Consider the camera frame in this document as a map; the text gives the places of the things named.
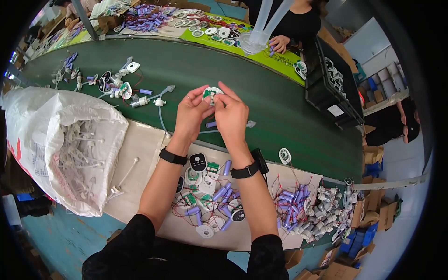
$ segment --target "blue floor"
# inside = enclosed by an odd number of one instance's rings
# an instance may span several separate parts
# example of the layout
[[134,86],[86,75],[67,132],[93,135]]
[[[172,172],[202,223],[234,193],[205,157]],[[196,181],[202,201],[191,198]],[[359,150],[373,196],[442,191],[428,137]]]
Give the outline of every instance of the blue floor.
[[[193,0],[211,7],[211,13],[243,19],[246,9],[234,7],[215,0]],[[31,244],[40,253],[51,273],[58,271],[68,280],[81,279],[82,263],[106,245],[106,239],[125,224],[104,214],[102,217],[80,217],[67,213],[58,205],[54,216],[26,217],[22,224],[28,232]],[[300,264],[288,270],[290,279],[304,268],[311,270],[317,266],[323,251],[329,245],[305,249]],[[245,271],[249,254],[230,252],[227,258]]]

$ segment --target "right hand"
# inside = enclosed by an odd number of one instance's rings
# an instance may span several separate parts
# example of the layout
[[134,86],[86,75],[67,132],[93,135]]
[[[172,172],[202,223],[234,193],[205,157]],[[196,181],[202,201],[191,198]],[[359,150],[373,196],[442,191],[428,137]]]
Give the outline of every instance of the right hand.
[[65,19],[65,26],[67,27],[67,26],[69,26],[70,25],[70,23],[72,22],[72,19],[71,18],[66,18]]
[[405,115],[405,114],[402,114],[402,115],[401,115],[401,122],[402,122],[404,125],[406,125],[406,115]]
[[231,150],[235,146],[246,145],[244,134],[246,133],[249,107],[223,82],[219,82],[218,86],[225,94],[215,95],[213,98],[216,126],[227,149]]

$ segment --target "green printed sheet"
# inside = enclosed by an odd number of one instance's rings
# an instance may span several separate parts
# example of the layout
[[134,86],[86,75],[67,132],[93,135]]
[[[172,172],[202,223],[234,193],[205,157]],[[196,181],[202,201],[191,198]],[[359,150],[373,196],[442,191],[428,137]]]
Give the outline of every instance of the green printed sheet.
[[[246,26],[249,26],[248,23],[244,23],[241,22],[239,20],[233,19],[233,18],[228,18],[228,17],[222,17],[223,21],[230,24],[231,22],[235,22],[238,25],[241,24],[245,24]],[[238,29],[240,32],[248,32],[249,30],[245,30],[242,28]],[[221,50],[225,50],[228,52],[233,52],[235,54],[244,56],[244,52],[243,50],[241,50],[241,48],[239,47],[235,47],[235,46],[228,46],[226,44],[224,44],[222,41],[215,41],[211,38],[211,36],[208,35],[202,35],[201,37],[194,37],[192,35],[192,32],[189,31],[188,29],[185,30],[184,34],[182,34],[180,36],[180,39],[185,40],[185,41],[189,41],[189,42],[194,42],[194,43],[199,43],[202,45],[206,45],[209,47],[214,47],[217,49],[221,49]],[[298,55],[296,55],[295,53],[292,53],[290,51],[286,51],[285,54],[280,54],[280,53],[275,53],[272,57],[269,57],[269,46],[262,52],[257,53],[255,55],[250,55],[248,56],[249,59],[252,59],[256,62],[259,62],[263,65],[266,65],[269,68],[272,68],[288,77],[290,77],[291,79],[297,81],[300,85],[305,86],[305,81],[296,73],[296,71],[294,70],[293,64],[297,62],[297,60],[300,60],[300,57]]]

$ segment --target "workbench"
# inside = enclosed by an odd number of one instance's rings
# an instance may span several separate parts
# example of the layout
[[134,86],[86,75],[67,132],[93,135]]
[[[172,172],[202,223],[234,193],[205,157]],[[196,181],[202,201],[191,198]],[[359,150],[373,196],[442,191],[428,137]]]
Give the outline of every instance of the workbench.
[[[123,77],[134,89],[153,90],[160,93],[166,86],[175,85],[173,93],[164,95],[166,105],[162,116],[168,131],[173,131],[178,103],[186,93],[204,84],[217,86],[224,82],[249,106],[249,120],[256,126],[246,130],[250,149],[260,148],[264,158],[280,162],[280,148],[287,148],[292,155],[292,166],[311,173],[343,180],[352,177],[361,181],[362,139],[356,128],[340,130],[322,113],[305,101],[305,89],[297,82],[267,67],[238,55],[197,45],[190,42],[164,38],[111,39],[87,42],[68,47],[78,52],[74,62],[82,75],[101,75],[107,70],[116,73],[129,56],[141,64],[136,74]],[[23,73],[33,82],[51,84],[67,57],[67,48],[59,49],[30,61]],[[74,90],[75,81],[61,82],[59,88]],[[85,85],[81,92],[100,96],[98,86]],[[161,128],[158,110],[153,104],[132,108],[121,99],[104,99],[121,113],[136,121]],[[224,147],[218,133],[200,135],[198,140]]]

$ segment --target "person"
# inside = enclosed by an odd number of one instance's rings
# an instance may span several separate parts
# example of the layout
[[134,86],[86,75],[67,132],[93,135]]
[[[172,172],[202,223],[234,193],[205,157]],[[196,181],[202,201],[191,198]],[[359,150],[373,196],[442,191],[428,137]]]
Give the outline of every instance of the person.
[[364,117],[366,125],[376,129],[366,135],[368,146],[381,146],[392,139],[402,137],[404,143],[417,138],[420,119],[414,101],[410,97]]
[[[249,22],[255,25],[261,8],[261,0],[242,0],[249,8]],[[267,22],[274,15],[283,0],[274,0]],[[320,30],[321,0],[295,0],[289,11],[283,16],[272,35],[269,46],[274,51],[285,53],[288,45],[302,48],[302,42],[315,37]]]
[[[96,0],[80,0],[82,7],[84,8],[84,11],[86,12],[87,16],[90,17],[93,11],[93,7],[96,3],[98,3]],[[54,2],[55,6],[60,6],[67,8],[67,14],[65,19],[65,26],[68,26],[70,22],[72,21],[71,18],[69,18],[72,14],[75,18],[78,18],[78,13],[75,10],[75,7],[72,4],[72,0],[56,0]]]
[[36,23],[35,26],[30,27],[28,30],[24,42],[28,45],[32,44],[36,39],[42,39],[44,37],[44,33],[42,32],[42,26],[40,22]]
[[[214,107],[210,106],[209,96],[202,100],[208,85],[183,98],[177,108],[174,134],[165,150],[187,156],[202,120],[214,112],[233,169],[243,169],[254,162],[245,142],[249,108],[222,82],[218,86],[225,94],[215,95]],[[289,279],[277,213],[260,171],[252,177],[236,179],[252,240],[247,274],[227,259],[228,251],[155,236],[171,207],[181,169],[182,165],[160,158],[142,193],[137,214],[120,235],[83,263],[83,279],[221,279],[224,275],[232,279]]]

